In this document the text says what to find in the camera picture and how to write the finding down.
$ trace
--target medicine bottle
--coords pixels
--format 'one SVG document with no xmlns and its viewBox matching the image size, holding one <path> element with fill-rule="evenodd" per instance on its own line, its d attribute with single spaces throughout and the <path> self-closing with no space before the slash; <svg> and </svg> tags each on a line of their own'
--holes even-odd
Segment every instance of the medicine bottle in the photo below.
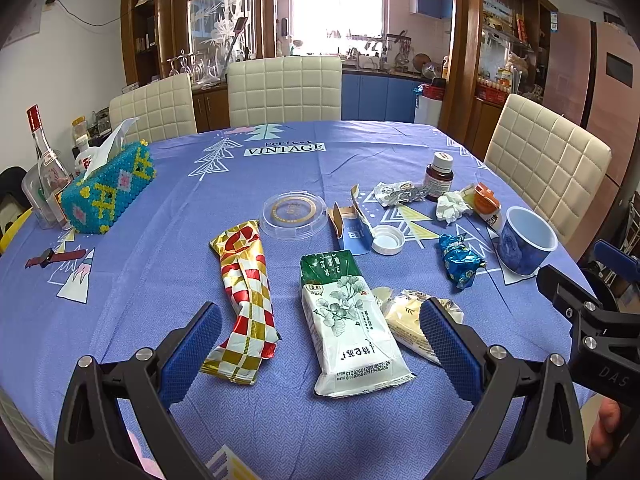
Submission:
<svg viewBox="0 0 640 480">
<path fill-rule="evenodd" d="M 428 187 L 427 199 L 434 202 L 439 196 L 445 194 L 451 189 L 451 181 L 453 180 L 453 157 L 449 153 L 435 152 L 433 154 L 433 162 L 427 166 L 424 175 L 424 185 Z"/>
</svg>

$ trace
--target red and gold wrapper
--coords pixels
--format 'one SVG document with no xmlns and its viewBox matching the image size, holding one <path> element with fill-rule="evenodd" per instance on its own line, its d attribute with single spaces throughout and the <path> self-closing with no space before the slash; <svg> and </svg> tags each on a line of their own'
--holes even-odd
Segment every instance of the red and gold wrapper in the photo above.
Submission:
<svg viewBox="0 0 640 480">
<path fill-rule="evenodd" d="M 280 339 L 273 323 L 258 221 L 238 224 L 209 245 L 220 256 L 226 294 L 238 318 L 229 338 L 209 353 L 200 371 L 254 384 L 260 363 L 273 357 Z"/>
</svg>

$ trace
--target power cord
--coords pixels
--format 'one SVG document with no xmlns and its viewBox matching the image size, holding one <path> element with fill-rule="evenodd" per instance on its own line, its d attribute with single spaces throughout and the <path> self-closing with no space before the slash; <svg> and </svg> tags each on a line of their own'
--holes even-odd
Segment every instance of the power cord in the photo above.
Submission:
<svg viewBox="0 0 640 480">
<path fill-rule="evenodd" d="M 73 16 L 76 20 L 79 20 L 80 22 L 86 23 L 87 25 L 91 25 L 92 27 L 104 27 L 105 25 L 109 25 L 110 23 L 113 22 L 117 22 L 120 18 L 122 18 L 123 16 L 126 16 L 127 14 L 129 14 L 132 9 L 129 9 L 127 12 L 125 12 L 124 14 L 121 14 L 120 16 L 118 16 L 117 18 L 114 18 L 113 20 L 111 20 L 110 22 L 106 22 L 106 23 L 90 23 L 90 22 L 86 22 L 85 20 L 83 20 L 82 18 L 80 18 L 79 16 L 77 16 L 76 14 L 72 13 L 69 9 L 66 8 L 65 4 L 62 3 L 62 1 L 60 0 L 45 0 L 45 5 L 53 5 L 55 2 L 58 2 L 63 9 L 66 10 L 66 12 Z"/>
</svg>

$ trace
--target white bottle cap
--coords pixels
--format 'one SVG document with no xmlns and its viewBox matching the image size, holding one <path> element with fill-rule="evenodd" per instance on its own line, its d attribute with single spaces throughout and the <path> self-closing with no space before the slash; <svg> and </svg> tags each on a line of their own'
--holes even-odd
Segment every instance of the white bottle cap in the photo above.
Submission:
<svg viewBox="0 0 640 480">
<path fill-rule="evenodd" d="M 76 146 L 78 147 L 78 150 L 80 150 L 80 153 L 84 152 L 84 150 L 89 147 L 89 137 L 87 134 L 81 135 L 76 139 Z"/>
<path fill-rule="evenodd" d="M 393 225 L 378 225 L 373 228 L 373 243 L 371 248 L 379 254 L 393 256 L 402 251 L 404 234 Z"/>
<path fill-rule="evenodd" d="M 453 157 L 449 153 L 435 152 L 431 165 L 442 173 L 449 173 L 453 165 Z"/>
</svg>

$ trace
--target refrigerator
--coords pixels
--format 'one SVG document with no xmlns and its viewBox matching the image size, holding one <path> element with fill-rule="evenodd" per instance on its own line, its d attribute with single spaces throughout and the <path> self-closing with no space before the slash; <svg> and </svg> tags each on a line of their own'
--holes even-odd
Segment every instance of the refrigerator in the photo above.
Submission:
<svg viewBox="0 0 640 480">
<path fill-rule="evenodd" d="M 566 248 L 577 260 L 620 197 L 640 121 L 640 50 L 610 23 L 558 14 L 550 37 L 543 105 L 579 124 L 611 149 L 611 163 L 596 197 Z"/>
</svg>

